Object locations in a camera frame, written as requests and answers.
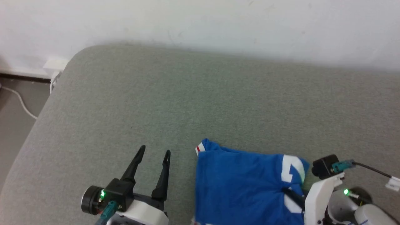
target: red and white trim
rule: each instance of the red and white trim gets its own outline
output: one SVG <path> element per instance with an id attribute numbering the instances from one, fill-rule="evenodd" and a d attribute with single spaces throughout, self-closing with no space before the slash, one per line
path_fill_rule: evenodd
<path id="1" fill-rule="evenodd" d="M 200 142 L 200 144 L 195 148 L 195 151 L 196 151 L 197 157 L 199 157 L 199 152 L 206 151 L 202 142 Z"/>

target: white wall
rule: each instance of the white wall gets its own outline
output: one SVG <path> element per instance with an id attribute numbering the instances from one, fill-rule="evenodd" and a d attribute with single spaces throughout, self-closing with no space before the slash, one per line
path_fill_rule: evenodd
<path id="1" fill-rule="evenodd" d="M 2 70 L 116 42 L 400 71 L 400 1 L 0 1 Z"/>

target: teal connector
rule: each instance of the teal connector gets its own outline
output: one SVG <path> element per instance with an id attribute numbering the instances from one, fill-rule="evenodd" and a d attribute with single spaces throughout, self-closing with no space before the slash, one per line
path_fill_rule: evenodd
<path id="1" fill-rule="evenodd" d="M 335 173 L 341 173 L 345 169 L 353 168 L 356 166 L 353 164 L 353 162 L 354 162 L 354 160 L 351 159 L 351 160 L 345 160 L 345 161 L 334 163 L 334 164 L 332 164 L 333 171 Z"/>
<path id="2" fill-rule="evenodd" d="M 118 209 L 118 204 L 116 201 L 110 201 L 103 213 L 101 214 L 99 220 L 95 225 L 105 225 L 111 219 L 111 217 L 115 214 Z"/>

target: white cable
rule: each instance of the white cable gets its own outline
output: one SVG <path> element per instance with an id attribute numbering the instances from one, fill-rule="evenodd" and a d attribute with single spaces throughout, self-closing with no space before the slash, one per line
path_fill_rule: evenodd
<path id="1" fill-rule="evenodd" d="M 51 91 L 53 90 L 53 82 L 54 82 L 55 79 L 56 79 L 56 77 L 53 77 L 50 80 L 50 94 L 51 94 Z"/>
<path id="2" fill-rule="evenodd" d="M 29 110 L 26 108 L 26 106 L 24 104 L 24 101 L 22 100 L 21 95 L 16 90 L 11 89 L 11 88 L 6 88 L 4 86 L 2 86 L 1 89 L 8 90 L 8 91 L 11 91 L 12 93 L 16 94 L 18 96 L 18 98 L 20 99 L 21 105 L 24 108 L 25 112 L 28 113 L 28 115 L 30 115 L 32 118 L 38 119 L 35 115 L 33 115 L 31 112 L 29 112 Z"/>
<path id="3" fill-rule="evenodd" d="M 57 79 L 60 75 L 61 75 L 60 71 L 56 71 L 53 73 L 52 78 L 50 79 L 50 94 L 53 91 L 53 88 L 56 85 Z"/>

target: black cable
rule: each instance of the black cable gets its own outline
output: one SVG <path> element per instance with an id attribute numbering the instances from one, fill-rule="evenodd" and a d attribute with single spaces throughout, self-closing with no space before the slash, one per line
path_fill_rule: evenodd
<path id="1" fill-rule="evenodd" d="M 370 169 L 370 170 L 372 170 L 372 171 L 374 171 L 374 172 L 377 172 L 377 173 L 379 173 L 379 174 L 384 175 L 385 177 L 392 178 L 391 175 L 389 175 L 389 174 L 387 174 L 387 173 L 384 173 L 384 172 L 382 172 L 382 171 L 380 171 L 380 170 L 377 170 L 377 169 L 375 169 L 375 168 L 373 168 L 373 167 L 367 166 L 367 165 L 365 165 L 365 164 L 358 163 L 358 162 L 353 162 L 353 164 L 354 164 L 354 165 L 361 166 L 361 167 L 364 167 L 364 168 L 367 168 L 367 169 Z"/>

